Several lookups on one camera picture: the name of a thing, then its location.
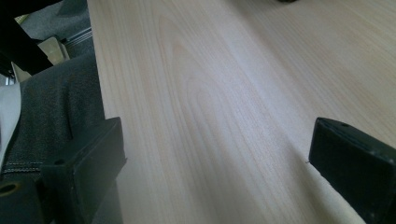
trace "table top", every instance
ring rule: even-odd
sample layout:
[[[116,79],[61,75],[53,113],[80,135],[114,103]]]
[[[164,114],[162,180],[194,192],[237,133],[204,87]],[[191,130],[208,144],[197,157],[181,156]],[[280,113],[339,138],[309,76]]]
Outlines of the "table top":
[[[396,2],[88,0],[125,223],[363,223],[315,119],[396,147]]]

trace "light wood surface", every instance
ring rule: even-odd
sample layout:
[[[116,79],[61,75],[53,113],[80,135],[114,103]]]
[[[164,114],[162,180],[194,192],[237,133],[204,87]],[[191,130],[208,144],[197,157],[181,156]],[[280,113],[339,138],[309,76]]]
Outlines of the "light wood surface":
[[[125,223],[363,223],[306,162],[316,117],[396,147],[395,1],[88,3]]]

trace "gray floor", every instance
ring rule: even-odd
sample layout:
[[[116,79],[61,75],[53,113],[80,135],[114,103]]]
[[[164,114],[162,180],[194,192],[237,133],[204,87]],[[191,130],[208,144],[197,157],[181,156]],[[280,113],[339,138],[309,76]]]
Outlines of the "gray floor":
[[[91,27],[88,9],[66,13],[59,16],[62,2],[43,8],[28,16],[21,27],[32,38],[45,40],[56,35],[60,40],[73,36],[82,30]],[[66,46],[70,58],[93,52],[92,38],[88,38],[77,45]],[[6,79],[0,75],[0,86],[5,85]]]

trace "denim fabric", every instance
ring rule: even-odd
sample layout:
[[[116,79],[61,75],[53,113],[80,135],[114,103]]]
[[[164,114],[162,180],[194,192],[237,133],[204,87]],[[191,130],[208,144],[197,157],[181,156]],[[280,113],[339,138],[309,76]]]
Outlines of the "denim fabric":
[[[21,83],[21,116],[1,178],[39,177],[40,165],[64,144],[105,118],[93,55],[43,71]]]

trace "table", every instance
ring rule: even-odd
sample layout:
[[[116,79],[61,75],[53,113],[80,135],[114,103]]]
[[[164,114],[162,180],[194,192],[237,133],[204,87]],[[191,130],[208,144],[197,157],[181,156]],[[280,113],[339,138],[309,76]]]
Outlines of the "table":
[[[316,117],[396,147],[396,2],[88,4],[125,223],[363,223],[307,157]]]

